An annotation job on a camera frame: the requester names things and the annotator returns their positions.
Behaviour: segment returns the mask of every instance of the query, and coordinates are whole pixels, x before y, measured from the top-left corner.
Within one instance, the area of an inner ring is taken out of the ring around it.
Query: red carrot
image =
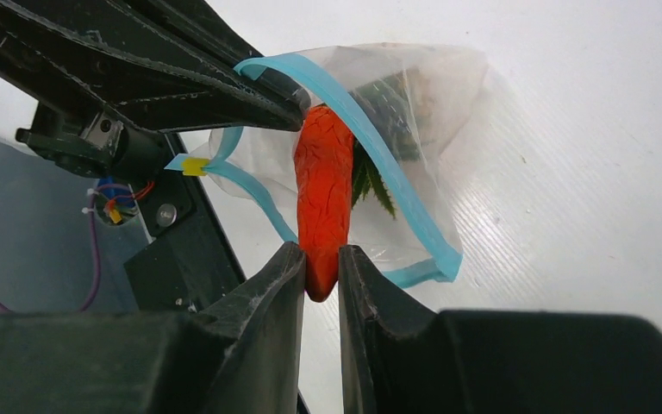
[[[328,107],[312,108],[296,148],[298,241],[308,256],[306,292],[323,302],[339,280],[339,248],[352,213],[354,136]]]

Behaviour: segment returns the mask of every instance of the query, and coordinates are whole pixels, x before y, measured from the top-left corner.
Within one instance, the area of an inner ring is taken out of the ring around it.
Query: white tabletop
[[[265,54],[375,41],[487,53],[490,112],[445,152],[459,279],[434,310],[618,312],[662,329],[662,1],[212,0]],[[205,132],[185,136],[196,147]],[[280,245],[260,210],[205,179],[246,273]],[[341,412],[338,301],[307,301],[301,391]]]

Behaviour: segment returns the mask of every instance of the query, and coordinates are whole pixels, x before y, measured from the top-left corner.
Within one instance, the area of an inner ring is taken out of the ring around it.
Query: yellow connector
[[[207,165],[209,165],[209,160],[206,158],[189,157],[181,163],[181,167],[184,168],[184,175],[190,177],[202,177],[207,175],[207,173],[202,170],[202,168]]]
[[[123,220],[120,211],[116,209],[108,210],[108,216],[110,217],[110,220],[113,222],[113,224],[119,224]]]

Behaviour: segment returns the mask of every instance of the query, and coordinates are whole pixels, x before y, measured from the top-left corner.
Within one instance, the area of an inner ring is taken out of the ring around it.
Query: plastic bag
[[[488,67],[483,54],[446,46],[325,47],[249,60],[236,70],[257,78],[266,67],[307,88],[312,105],[331,107],[364,145],[392,193],[396,218],[372,194],[359,200],[349,242],[401,287],[426,279],[452,281],[462,250],[448,197],[437,184],[437,164],[471,113]],[[206,171],[225,192],[255,198],[278,233],[294,240],[298,136],[218,129],[190,156],[212,160]]]

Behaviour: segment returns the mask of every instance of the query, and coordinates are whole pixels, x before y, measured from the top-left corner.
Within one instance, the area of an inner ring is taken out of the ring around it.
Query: orange-red vegetable
[[[352,212],[354,136],[328,107],[312,108],[294,157],[298,184],[298,241],[308,256],[306,292],[323,302],[339,280],[339,249],[347,244]]]

